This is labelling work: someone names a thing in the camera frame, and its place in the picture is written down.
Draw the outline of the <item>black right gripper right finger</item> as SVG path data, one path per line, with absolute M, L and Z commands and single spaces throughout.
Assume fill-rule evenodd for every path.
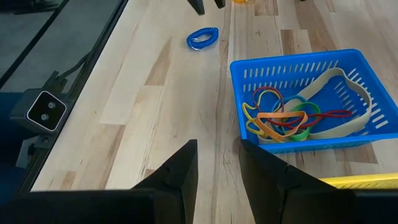
M 239 163 L 256 224 L 354 224 L 351 194 L 241 142 Z

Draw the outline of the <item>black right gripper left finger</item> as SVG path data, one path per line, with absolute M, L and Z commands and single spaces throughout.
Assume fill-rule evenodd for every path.
M 132 189 L 141 202 L 135 224 L 193 224 L 198 188 L 198 143 L 191 139 Z

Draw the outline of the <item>orange rubber band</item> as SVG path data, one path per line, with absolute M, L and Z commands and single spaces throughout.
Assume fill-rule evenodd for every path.
M 298 117 L 299 124 L 294 126 L 290 131 L 285 134 L 279 134 L 274 131 L 273 128 L 268 127 L 262 122 L 262 119 L 266 119 L 268 122 L 272 122 L 272 118 L 294 118 Z M 276 112 L 276 113 L 258 113 L 255 118 L 255 123 L 264 132 L 266 136 L 271 137 L 277 142 L 282 142 L 284 138 L 293 136 L 300 129 L 300 126 L 305 124 L 308 120 L 308 116 L 305 111 L 293 111 L 293 112 Z

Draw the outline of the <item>blue rubber band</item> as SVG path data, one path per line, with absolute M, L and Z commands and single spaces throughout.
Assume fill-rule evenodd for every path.
M 284 112 L 285 111 L 285 109 L 284 109 L 285 103 L 289 102 L 290 100 L 299 100 L 300 102 L 307 101 L 304 97 L 299 96 L 299 95 L 288 96 L 288 97 L 283 98 L 282 100 L 278 99 L 272 107 L 272 112 L 277 112 L 277 111 Z

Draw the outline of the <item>thin red rubber band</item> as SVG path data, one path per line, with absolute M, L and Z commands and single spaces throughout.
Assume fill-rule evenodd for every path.
M 262 90 L 267 90 L 267 89 L 275 90 L 281 96 L 281 100 L 283 99 L 282 94 L 276 88 L 269 87 L 269 86 L 263 86 L 263 87 L 260 87 L 260 88 L 256 89 L 253 92 L 252 100 L 255 101 L 255 95 L 256 95 L 256 93 L 258 91 L 261 92 Z M 259 108 L 260 105 L 258 106 L 257 103 L 255 103 L 255 107 L 259 110 L 259 112 L 261 112 L 261 109 Z M 351 115 L 352 115 L 352 112 L 349 111 L 349 110 L 330 110 L 330 111 L 326 111 L 325 113 L 309 114 L 308 117 L 309 118 L 314 117 L 315 119 L 317 117 L 320 117 L 321 120 L 322 120 L 323 118 L 346 118 L 346 117 L 349 117 Z M 276 125 L 276 126 L 283 126 L 283 127 L 292 129 L 293 128 L 293 124 L 298 123 L 298 121 L 299 121 L 299 119 L 297 118 L 297 119 L 289 121 L 287 123 L 278 123 L 276 121 L 272 121 L 271 124 Z

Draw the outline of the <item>wide tan rubber band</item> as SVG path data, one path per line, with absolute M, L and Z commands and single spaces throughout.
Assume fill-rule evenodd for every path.
M 341 76 L 344 78 L 347 86 L 351 90 L 356 92 L 368 104 L 368 108 L 363 115 L 358 116 L 351 121 L 348 121 L 347 123 L 321 131 L 319 133 L 310 133 L 307 139 L 330 139 L 346 137 L 363 128 L 371 118 L 372 100 L 368 91 L 361 85 L 350 80 L 345 72 L 340 68 L 331 68 L 323 72 L 315 81 L 309 84 L 309 86 L 305 87 L 297 95 L 304 97 L 306 100 L 309 100 L 311 97 L 315 96 L 329 82 L 331 78 L 337 76 Z M 298 104 L 300 104 L 299 100 L 290 100 L 289 102 L 285 103 L 284 112 L 292 112 L 291 109 Z M 272 142 L 277 142 L 266 135 L 257 137 L 260 144 L 270 144 Z M 285 142 L 286 139 L 289 140 L 288 137 L 284 138 L 281 143 Z

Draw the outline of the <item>yellow plastic basket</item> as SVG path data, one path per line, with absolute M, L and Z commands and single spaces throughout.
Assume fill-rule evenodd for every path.
M 398 173 L 322 178 L 337 189 L 398 189 Z

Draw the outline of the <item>blue plastic basket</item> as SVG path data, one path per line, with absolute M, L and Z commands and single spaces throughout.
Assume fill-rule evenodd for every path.
M 260 144 L 257 135 L 246 129 L 245 124 L 248 119 L 245 117 L 241 105 L 246 102 L 255 107 L 261 93 L 258 91 L 255 95 L 255 101 L 253 101 L 252 94 L 256 89 L 263 86 L 273 87 L 282 94 L 283 98 L 297 95 L 323 72 L 331 68 L 342 69 L 350 80 L 365 88 L 371 97 L 371 118 L 359 131 L 342 138 L 307 139 L 305 141 L 286 139 L 283 143 Z M 398 107 L 388 95 L 363 54 L 358 50 L 345 49 L 237 60 L 231 64 L 230 71 L 242 139 L 248 140 L 273 154 L 354 147 L 380 139 L 398 138 Z M 265 93 L 259 107 L 261 112 L 258 109 L 248 109 L 248 113 L 254 119 L 258 113 L 275 113 L 272 112 L 272 107 L 277 100 L 277 97 L 272 93 Z M 347 123 L 363 115 L 368 108 L 368 104 L 347 86 L 341 76 L 331 78 L 307 102 L 315 103 L 320 108 L 321 113 L 330 110 L 349 110 L 352 112 L 352 115 L 346 118 L 323 118 L 311 129 L 312 134 Z M 300 111 L 305 111 L 308 115 L 315 113 L 311 106 L 305 106 Z M 275 118 L 274 121 L 287 123 L 297 118 Z M 266 119 L 262 119 L 262 122 L 268 124 L 279 134 L 285 134 L 291 130 L 283 126 L 273 125 Z

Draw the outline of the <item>blue coil keychain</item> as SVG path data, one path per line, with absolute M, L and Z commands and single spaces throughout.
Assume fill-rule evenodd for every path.
M 218 32 L 219 30 L 217 27 L 204 27 L 199 29 L 187 37 L 187 46 L 193 50 L 201 50 L 209 47 L 218 40 Z M 208 36 L 208 38 L 205 40 L 199 40 L 199 38 L 204 35 Z

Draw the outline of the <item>black metal rig frame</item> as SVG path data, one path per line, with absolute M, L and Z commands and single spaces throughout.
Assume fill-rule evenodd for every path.
M 0 203 L 29 192 L 97 64 L 128 0 L 44 0 L 49 18 L 0 73 Z M 54 133 L 33 133 L 9 114 L 28 89 L 67 105 Z

